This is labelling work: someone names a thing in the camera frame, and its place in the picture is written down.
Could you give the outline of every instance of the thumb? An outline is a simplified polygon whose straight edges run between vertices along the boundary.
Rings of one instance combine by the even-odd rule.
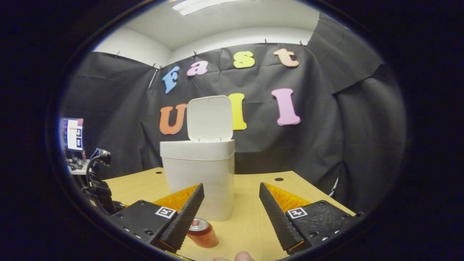
[[[240,252],[235,256],[234,261],[254,261],[248,252]]]

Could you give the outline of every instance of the ceiling light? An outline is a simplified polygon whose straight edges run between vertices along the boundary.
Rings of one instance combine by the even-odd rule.
[[[188,15],[198,10],[212,7],[215,5],[228,3],[228,2],[236,2],[236,1],[243,1],[243,0],[185,0],[182,3],[179,3],[173,6],[174,10],[179,11],[182,15]]]

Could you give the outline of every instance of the white wall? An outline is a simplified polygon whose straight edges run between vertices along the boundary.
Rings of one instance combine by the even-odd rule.
[[[255,27],[228,31],[205,37],[174,50],[167,64],[190,57],[194,51],[202,53],[228,46],[264,43],[264,39],[268,43],[299,44],[301,41],[307,44],[312,34],[312,31],[284,27]]]
[[[109,35],[94,50],[94,52],[119,53],[148,65],[156,63],[156,67],[168,65],[171,50],[154,39],[136,31],[119,28]]]

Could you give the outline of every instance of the foam letter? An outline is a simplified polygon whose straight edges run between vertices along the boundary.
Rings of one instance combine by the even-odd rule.
[[[300,64],[300,62],[298,62],[297,60],[293,61],[290,58],[290,55],[295,55],[295,54],[293,52],[287,51],[287,49],[282,48],[280,50],[273,52],[273,54],[278,55],[280,62],[285,66],[296,67],[298,66],[298,64]]]
[[[277,120],[278,125],[291,125],[297,124],[301,121],[300,117],[295,114],[293,108],[293,102],[291,100],[292,89],[283,88],[271,91],[277,99],[277,105],[279,107],[279,119]]]
[[[187,75],[194,76],[194,75],[205,74],[208,71],[207,67],[208,67],[207,61],[196,62],[192,64],[191,69],[187,71]]]
[[[233,130],[244,130],[246,129],[246,122],[243,121],[242,112],[242,100],[245,98],[243,93],[233,93],[229,95],[229,99],[232,101],[232,121]]]
[[[168,74],[166,74],[163,77],[164,84],[166,85],[166,93],[170,92],[176,86],[177,83],[174,82],[174,81],[177,80],[177,73],[176,72],[179,69],[180,68],[178,66],[176,66],[172,70],[170,70],[168,72]]]
[[[236,68],[252,67],[253,64],[255,64],[255,59],[253,59],[252,57],[253,53],[250,51],[238,52],[233,56],[233,59],[235,60],[233,62],[233,65]]]
[[[187,108],[187,104],[179,104],[175,108],[177,110],[177,118],[174,126],[169,126],[169,115],[173,110],[172,106],[161,108],[160,131],[163,134],[175,134],[182,128],[182,123],[184,122],[184,111],[185,108]]]

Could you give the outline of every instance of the pink letter i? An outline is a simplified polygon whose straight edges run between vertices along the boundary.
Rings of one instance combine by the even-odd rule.
[[[277,99],[277,105],[279,107],[279,119],[277,124],[279,125],[291,125],[297,124],[301,121],[300,117],[295,114],[293,102],[291,100],[292,89],[283,88],[271,91]]]

